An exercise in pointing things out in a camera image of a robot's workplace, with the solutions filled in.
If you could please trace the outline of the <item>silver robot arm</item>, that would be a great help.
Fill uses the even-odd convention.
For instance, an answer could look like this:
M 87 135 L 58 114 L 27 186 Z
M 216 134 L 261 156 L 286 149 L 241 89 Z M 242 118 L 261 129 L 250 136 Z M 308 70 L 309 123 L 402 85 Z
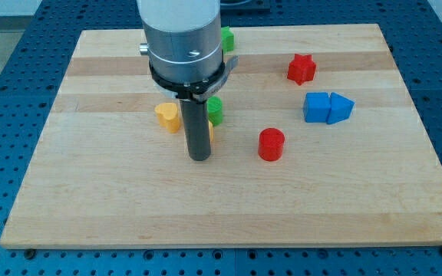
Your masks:
M 172 83 L 196 83 L 223 61 L 219 0 L 138 0 L 148 55 Z

